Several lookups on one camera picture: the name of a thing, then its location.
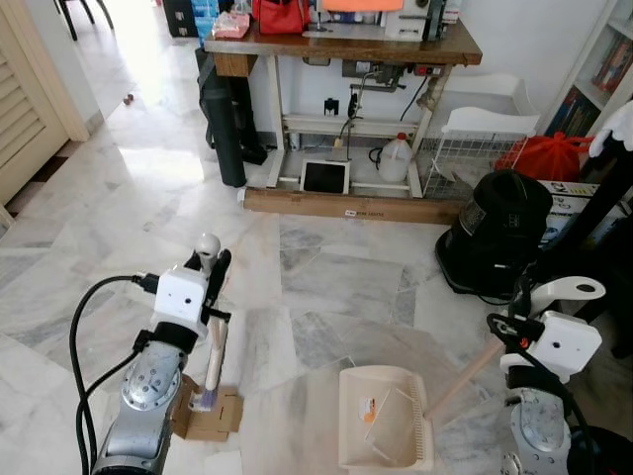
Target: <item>wooden tabletop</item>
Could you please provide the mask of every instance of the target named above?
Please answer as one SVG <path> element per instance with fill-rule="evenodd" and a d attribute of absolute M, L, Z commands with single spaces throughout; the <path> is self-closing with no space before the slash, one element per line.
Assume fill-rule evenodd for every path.
<path fill-rule="evenodd" d="M 449 25 L 446 38 L 439 42 L 389 42 L 307 38 L 301 35 L 260 35 L 256 23 L 239 39 L 205 40 L 205 50 L 230 54 L 338 57 L 433 64 L 479 64 L 482 51 L 461 21 Z"/>

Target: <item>louvered door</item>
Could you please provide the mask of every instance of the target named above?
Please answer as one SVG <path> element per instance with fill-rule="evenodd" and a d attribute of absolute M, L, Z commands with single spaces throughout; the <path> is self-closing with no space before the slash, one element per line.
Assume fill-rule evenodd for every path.
<path fill-rule="evenodd" d="M 0 204 L 68 140 L 0 9 Z"/>

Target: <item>white marble floor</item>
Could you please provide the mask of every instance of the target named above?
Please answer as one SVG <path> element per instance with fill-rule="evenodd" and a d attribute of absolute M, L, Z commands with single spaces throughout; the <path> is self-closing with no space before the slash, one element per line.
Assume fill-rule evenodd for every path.
<path fill-rule="evenodd" d="M 122 1 L 108 3 L 113 14 L 123 11 Z M 224 444 L 174 437 L 165 474 L 185 467 L 192 475 L 336 473 L 336 447 L 327 437 L 335 437 L 336 418 L 318 408 L 332 404 L 337 372 L 354 364 L 406 367 L 423 376 L 432 400 L 484 346 L 492 308 L 445 284 L 433 256 L 444 227 L 242 210 L 204 141 L 196 42 L 165 37 L 161 12 L 148 1 L 125 3 L 149 11 L 155 28 L 136 37 L 118 28 L 112 43 L 104 25 L 93 31 L 75 15 L 78 48 L 91 48 L 84 59 L 93 61 L 95 77 L 122 61 L 136 100 L 116 106 L 122 93 L 104 89 L 113 105 L 106 125 L 0 239 L 3 472 L 78 473 L 67 334 L 82 293 L 109 275 L 161 272 L 212 231 L 233 253 L 222 299 L 233 311 L 223 384 L 245 397 L 244 417 L 240 433 Z M 139 52 L 140 44 L 152 51 L 143 69 L 125 53 Z M 262 171 L 249 165 L 247 174 L 256 180 Z M 88 380 L 128 354 L 148 325 L 150 305 L 126 285 L 95 296 L 78 340 Z M 600 324 L 608 333 L 608 321 Z M 194 377 L 202 377 L 206 349 L 201 344 L 192 354 L 187 372 Z M 322 399 L 314 392 L 321 383 Z M 591 423 L 631 437 L 631 358 L 614 363 L 607 339 L 574 384 Z M 102 435 L 117 386 L 105 385 L 94 398 Z M 497 473 L 494 415 L 503 387 L 492 364 L 440 415 L 435 473 Z M 303 433 L 306 421 L 320 432 Z"/>

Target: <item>red bag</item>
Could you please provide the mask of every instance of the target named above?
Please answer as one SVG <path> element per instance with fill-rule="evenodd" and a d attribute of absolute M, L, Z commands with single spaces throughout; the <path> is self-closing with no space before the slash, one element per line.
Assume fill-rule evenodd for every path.
<path fill-rule="evenodd" d="M 253 17 L 259 33 L 302 33 L 310 22 L 308 0 L 253 0 Z"/>
<path fill-rule="evenodd" d="M 514 170 L 537 180 L 577 182 L 581 171 L 579 154 L 589 150 L 588 144 L 592 140 L 585 137 L 565 138 L 562 132 L 553 137 L 532 137 L 514 164 Z M 502 157 L 495 169 L 507 168 L 506 165 L 507 160 Z"/>

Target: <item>plastic jug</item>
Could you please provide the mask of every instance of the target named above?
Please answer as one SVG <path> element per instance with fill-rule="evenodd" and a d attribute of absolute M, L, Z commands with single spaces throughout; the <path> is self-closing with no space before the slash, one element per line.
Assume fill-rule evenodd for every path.
<path fill-rule="evenodd" d="M 408 164 L 413 152 L 405 140 L 407 135 L 400 132 L 398 138 L 387 143 L 380 154 L 380 177 L 390 183 L 403 181 L 407 178 Z"/>

